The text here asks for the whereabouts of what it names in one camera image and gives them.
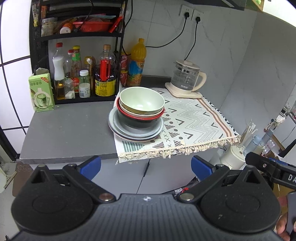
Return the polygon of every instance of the brown mat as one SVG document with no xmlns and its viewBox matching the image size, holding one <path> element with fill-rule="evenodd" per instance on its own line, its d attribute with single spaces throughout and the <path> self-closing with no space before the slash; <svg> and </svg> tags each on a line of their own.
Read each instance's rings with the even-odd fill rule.
<svg viewBox="0 0 296 241">
<path fill-rule="evenodd" d="M 17 196 L 23 185 L 33 173 L 33 169 L 29 164 L 23 164 L 21 161 L 15 167 L 17 174 L 13 179 L 12 195 Z"/>
</svg>

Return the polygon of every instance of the red can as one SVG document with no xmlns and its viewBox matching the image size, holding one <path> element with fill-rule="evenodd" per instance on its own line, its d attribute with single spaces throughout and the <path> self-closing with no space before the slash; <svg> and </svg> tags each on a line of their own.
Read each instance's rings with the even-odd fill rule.
<svg viewBox="0 0 296 241">
<path fill-rule="evenodd" d="M 121 57 L 120 57 L 121 71 L 126 70 L 127 62 L 128 62 L 128 56 L 126 54 L 121 53 Z"/>
<path fill-rule="evenodd" d="M 122 86 L 126 86 L 126 79 L 128 78 L 128 71 L 124 70 L 120 72 L 120 83 Z"/>
</svg>

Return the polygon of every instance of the metal bolt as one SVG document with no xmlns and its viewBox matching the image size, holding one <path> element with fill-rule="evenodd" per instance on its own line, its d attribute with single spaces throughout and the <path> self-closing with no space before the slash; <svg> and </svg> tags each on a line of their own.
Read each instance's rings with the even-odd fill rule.
<svg viewBox="0 0 296 241">
<path fill-rule="evenodd" d="M 180 195 L 180 198 L 183 200 L 183 201 L 191 201 L 194 199 L 194 195 L 191 194 L 191 193 L 183 193 Z"/>
<path fill-rule="evenodd" d="M 101 201 L 108 202 L 108 201 L 113 200 L 114 196 L 111 193 L 105 192 L 105 193 L 100 194 L 99 199 Z"/>
</svg>

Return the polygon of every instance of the stack of bowls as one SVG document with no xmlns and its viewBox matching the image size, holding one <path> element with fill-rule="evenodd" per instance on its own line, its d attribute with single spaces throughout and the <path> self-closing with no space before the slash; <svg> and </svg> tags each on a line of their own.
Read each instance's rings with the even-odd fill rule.
<svg viewBox="0 0 296 241">
<path fill-rule="evenodd" d="M 144 87 L 124 89 L 108 118 L 110 129 L 133 142 L 154 139 L 162 131 L 165 100 L 158 92 Z"/>
</svg>

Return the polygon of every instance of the electric kettle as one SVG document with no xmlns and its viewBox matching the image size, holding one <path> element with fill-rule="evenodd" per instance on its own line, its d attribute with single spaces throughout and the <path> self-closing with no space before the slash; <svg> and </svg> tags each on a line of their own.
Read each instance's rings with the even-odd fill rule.
<svg viewBox="0 0 296 241">
<path fill-rule="evenodd" d="M 201 88 L 207 75 L 200 71 L 198 65 L 191 61 L 177 60 L 175 62 L 176 69 L 170 83 L 165 83 L 166 88 L 170 93 L 179 98 L 201 98 L 202 95 L 199 92 L 194 92 Z M 201 76 L 201 82 L 196 86 L 198 77 Z"/>
</svg>

